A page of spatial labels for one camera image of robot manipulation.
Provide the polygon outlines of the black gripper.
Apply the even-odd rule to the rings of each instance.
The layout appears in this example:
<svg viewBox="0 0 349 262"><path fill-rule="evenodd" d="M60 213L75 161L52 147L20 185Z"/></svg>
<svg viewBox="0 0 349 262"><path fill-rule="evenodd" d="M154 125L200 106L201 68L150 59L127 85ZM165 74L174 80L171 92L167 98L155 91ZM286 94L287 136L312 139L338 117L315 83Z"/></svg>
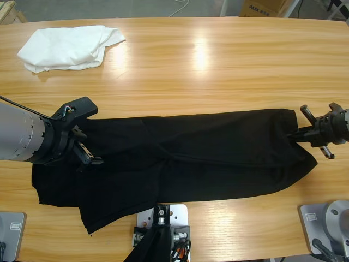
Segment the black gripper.
<svg viewBox="0 0 349 262"><path fill-rule="evenodd" d="M32 163L53 165L65 160L71 153L81 161L77 172L84 172L104 163L100 157L94 157L82 143L87 135L78 127L77 119L44 119L43 142L33 153Z"/></svg>
<svg viewBox="0 0 349 262"><path fill-rule="evenodd" d="M318 147L328 159L335 155L328 148L330 143L335 145L347 142L347 110L337 103L330 103L331 111L320 117L314 117L307 105L300 107L300 111L310 122L311 126L298 128L287 136L295 142L309 142L312 147Z"/></svg>

